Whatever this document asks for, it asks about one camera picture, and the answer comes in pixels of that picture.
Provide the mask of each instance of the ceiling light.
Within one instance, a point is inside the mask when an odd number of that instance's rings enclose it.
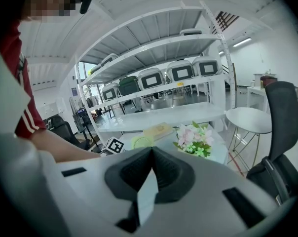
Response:
[[[241,42],[237,43],[236,45],[233,45],[233,47],[236,47],[236,46],[242,45],[243,43],[245,43],[245,42],[248,42],[248,41],[250,41],[250,40],[252,40],[252,39],[251,39],[251,38],[247,38],[247,39],[245,39],[245,40],[243,40],[243,41],[241,41]]]

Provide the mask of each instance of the storage box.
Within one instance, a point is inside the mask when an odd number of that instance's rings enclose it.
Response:
[[[104,67],[105,64],[107,64],[108,62],[111,62],[117,58],[118,58],[118,55],[111,53],[109,56],[104,58],[104,60],[101,62],[101,66]]]
[[[202,31],[196,28],[184,29],[180,31],[180,36],[196,35],[196,34],[202,34]]]
[[[197,57],[193,61],[193,68],[201,77],[215,75],[219,70],[218,61],[210,56]]]
[[[90,70],[90,75],[93,74],[94,72],[98,71],[100,68],[101,68],[101,64],[96,65],[95,67],[93,67],[93,68]]]
[[[105,101],[114,99],[118,96],[118,84],[115,82],[106,85],[102,89],[102,94]]]
[[[146,69],[139,73],[138,83],[141,90],[157,87],[165,84],[163,74],[160,69]]]
[[[123,96],[141,91],[138,85],[138,78],[134,76],[122,79],[118,84],[118,88]]]
[[[172,62],[168,65],[167,76],[174,81],[182,81],[194,77],[192,64],[187,60]]]

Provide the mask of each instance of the person's arm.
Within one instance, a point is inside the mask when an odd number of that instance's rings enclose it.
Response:
[[[84,160],[100,157],[99,154],[80,149],[49,130],[38,130],[30,137],[38,150],[48,151],[56,162]]]

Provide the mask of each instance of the pink flower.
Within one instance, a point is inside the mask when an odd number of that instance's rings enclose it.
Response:
[[[194,132],[186,127],[185,125],[181,124],[180,129],[177,131],[179,136],[178,145],[181,147],[182,145],[188,145],[193,142],[194,139]]]
[[[212,131],[211,130],[207,130],[204,134],[204,136],[202,136],[202,141],[205,144],[208,144],[209,146],[212,145],[212,143],[214,142],[214,139],[212,137]]]
[[[197,142],[200,142],[200,141],[203,141],[203,138],[202,138],[202,136],[200,136],[200,134],[195,133],[194,140]]]

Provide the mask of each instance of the small box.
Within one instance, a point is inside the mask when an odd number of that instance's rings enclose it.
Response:
[[[196,34],[202,34],[202,31],[196,28],[184,29],[180,31],[180,36],[196,35]]]
[[[118,97],[118,84],[115,82],[112,82],[102,89],[102,94],[105,101],[114,99]]]
[[[213,76],[219,70],[218,61],[210,56],[197,57],[193,61],[193,68],[201,77]]]
[[[166,122],[155,125],[147,130],[144,130],[144,136],[153,138],[153,140],[161,139],[174,132],[174,129],[169,126]]]
[[[165,84],[163,74],[160,69],[152,68],[146,69],[139,73],[138,83],[142,90],[149,89]]]
[[[115,60],[117,58],[118,58],[118,55],[116,55],[114,53],[111,53],[110,55],[108,55],[107,57],[105,57],[103,59],[103,61],[101,62],[101,66],[104,67],[105,64],[107,64],[108,62],[111,62],[111,61],[113,61],[113,60]]]
[[[171,82],[191,79],[194,77],[192,64],[187,60],[172,62],[168,65],[167,76]]]
[[[123,147],[124,147],[124,143],[119,141],[117,138],[112,137],[103,146],[101,152],[106,153],[106,155],[108,155],[108,152],[113,154],[119,154],[124,151]]]

